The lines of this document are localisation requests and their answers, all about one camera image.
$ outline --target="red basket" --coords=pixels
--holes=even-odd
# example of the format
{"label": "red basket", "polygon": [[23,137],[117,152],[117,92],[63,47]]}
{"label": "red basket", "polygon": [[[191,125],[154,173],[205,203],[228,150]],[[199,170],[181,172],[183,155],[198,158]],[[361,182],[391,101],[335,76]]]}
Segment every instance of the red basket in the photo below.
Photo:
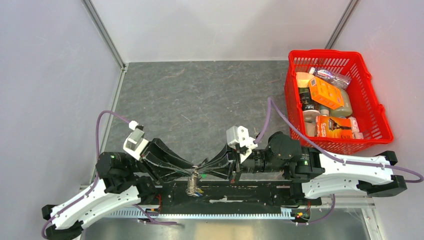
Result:
{"label": "red basket", "polygon": [[[337,50],[293,50],[288,54],[288,72],[285,79],[285,101],[290,122],[306,136],[302,104],[299,98],[296,72],[308,72],[311,67],[326,68],[332,72],[351,77],[347,88],[353,116],[356,118],[364,139],[341,139],[328,137],[308,137],[323,149],[350,155],[376,144],[393,141],[392,130],[386,118],[383,105],[377,100],[371,84],[371,74],[365,66],[361,54],[354,51]],[[300,140],[303,146],[309,143],[290,129],[293,139]]]}

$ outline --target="gray floor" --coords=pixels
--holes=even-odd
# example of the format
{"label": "gray floor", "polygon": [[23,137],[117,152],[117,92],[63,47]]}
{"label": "gray floor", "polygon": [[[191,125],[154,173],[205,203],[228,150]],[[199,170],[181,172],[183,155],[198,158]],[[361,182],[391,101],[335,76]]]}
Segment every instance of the gray floor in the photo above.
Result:
{"label": "gray floor", "polygon": [[[286,113],[287,69],[287,61],[131,63],[116,112],[143,124],[148,140],[161,138],[175,153],[197,164],[223,148],[226,130],[233,125],[245,126],[255,136],[264,124],[267,97]],[[289,133],[273,112],[259,147],[265,147],[276,131]],[[106,150],[122,151],[129,133],[128,125],[114,119]],[[313,218],[323,212],[314,210]],[[102,219],[85,231],[85,239],[369,239],[360,209],[338,209],[325,221],[308,227],[278,220],[179,222],[183,227]]]}
{"label": "gray floor", "polygon": [[[251,136],[264,124],[267,97],[285,113],[287,61],[200,61],[131,63],[116,112],[145,126],[147,139],[161,138],[195,164],[226,144],[226,130],[244,126]],[[288,126],[275,113],[259,147]],[[121,151],[130,130],[114,119],[106,145]]]}

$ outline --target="gray speckled mat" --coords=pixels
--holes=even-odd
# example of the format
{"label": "gray speckled mat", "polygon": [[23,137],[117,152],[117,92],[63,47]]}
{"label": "gray speckled mat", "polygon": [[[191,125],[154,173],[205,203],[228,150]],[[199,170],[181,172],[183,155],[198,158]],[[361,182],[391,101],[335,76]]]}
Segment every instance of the gray speckled mat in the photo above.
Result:
{"label": "gray speckled mat", "polygon": [[[144,125],[148,140],[161,138],[182,158],[200,163],[226,144],[226,130],[261,130],[267,97],[286,114],[284,83],[288,61],[196,61],[130,63],[116,112]],[[272,111],[260,148],[289,127]],[[107,151],[122,151],[128,125],[114,119]]]}

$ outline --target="orange box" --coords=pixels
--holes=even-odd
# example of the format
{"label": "orange box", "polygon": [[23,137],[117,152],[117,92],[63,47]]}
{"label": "orange box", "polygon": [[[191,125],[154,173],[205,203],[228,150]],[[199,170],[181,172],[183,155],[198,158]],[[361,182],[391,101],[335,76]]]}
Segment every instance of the orange box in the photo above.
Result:
{"label": "orange box", "polygon": [[331,109],[345,105],[340,89],[319,77],[315,77],[309,82],[309,89],[312,100],[319,104]]}
{"label": "orange box", "polygon": [[333,116],[317,116],[316,136],[333,139],[352,139],[351,120]]}

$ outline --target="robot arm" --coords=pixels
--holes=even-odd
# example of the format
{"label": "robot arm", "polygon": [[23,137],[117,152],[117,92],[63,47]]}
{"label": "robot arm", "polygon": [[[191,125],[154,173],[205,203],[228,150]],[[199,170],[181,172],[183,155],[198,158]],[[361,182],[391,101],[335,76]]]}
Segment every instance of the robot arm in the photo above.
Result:
{"label": "robot arm", "polygon": [[[44,219],[55,216],[46,230],[48,239],[73,239],[97,220],[133,204],[158,208],[160,202],[155,197],[159,194],[168,196],[161,203],[161,213],[165,214],[228,213],[228,204],[237,205],[234,209],[245,208],[246,213],[272,214],[281,213],[281,206],[312,201],[320,205],[321,196],[345,191],[389,197],[407,189],[403,177],[393,175],[389,168],[336,162],[282,132],[273,134],[265,149],[256,149],[258,145],[248,130],[233,126],[227,131],[227,144],[217,156],[193,165],[159,138],[144,139],[143,128],[136,122],[130,123],[130,128],[133,132],[124,141],[125,152],[100,154],[96,164],[99,181],[89,194],[87,188],[60,205],[43,207]],[[389,151],[376,157],[334,156],[345,162],[384,166],[397,162],[394,152]],[[240,181],[244,173],[270,172],[283,172],[284,180]],[[199,180],[200,174],[226,181]],[[188,194],[191,185],[195,190],[202,189],[203,194]]]}

